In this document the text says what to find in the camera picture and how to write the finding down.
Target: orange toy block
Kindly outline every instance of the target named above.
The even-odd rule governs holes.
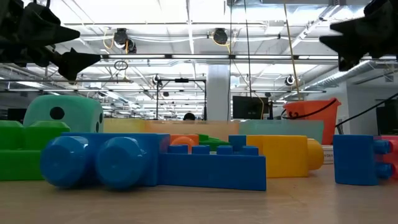
[[[186,144],[188,145],[188,153],[192,152],[192,146],[199,145],[199,135],[197,134],[171,134],[170,144]]]
[[[308,177],[323,164],[322,146],[306,136],[247,136],[246,144],[266,157],[267,177]]]

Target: computer monitor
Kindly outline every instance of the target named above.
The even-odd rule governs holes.
[[[269,113],[268,98],[262,97],[264,102],[263,114]],[[234,119],[261,119],[262,103],[254,96],[233,96],[233,118]]]

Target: yellow toy block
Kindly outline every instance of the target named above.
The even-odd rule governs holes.
[[[266,157],[267,177],[308,177],[323,164],[321,145],[306,136],[247,136],[247,145]]]

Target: black metal frame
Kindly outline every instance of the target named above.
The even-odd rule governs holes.
[[[197,82],[203,82],[205,84],[205,107],[204,107],[204,113],[203,113],[203,119],[206,121],[207,120],[207,84],[206,80],[204,79],[191,79],[191,78],[175,78],[175,79],[166,79],[166,78],[160,78],[156,82],[156,120],[159,118],[159,83],[160,82],[166,82],[164,83],[163,87],[165,87],[169,82],[176,82],[176,83],[188,83],[188,82],[194,82],[197,84]]]

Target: black dot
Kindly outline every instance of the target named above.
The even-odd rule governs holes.
[[[65,112],[59,106],[56,106],[50,110],[50,116],[52,119],[62,119],[65,116]]]

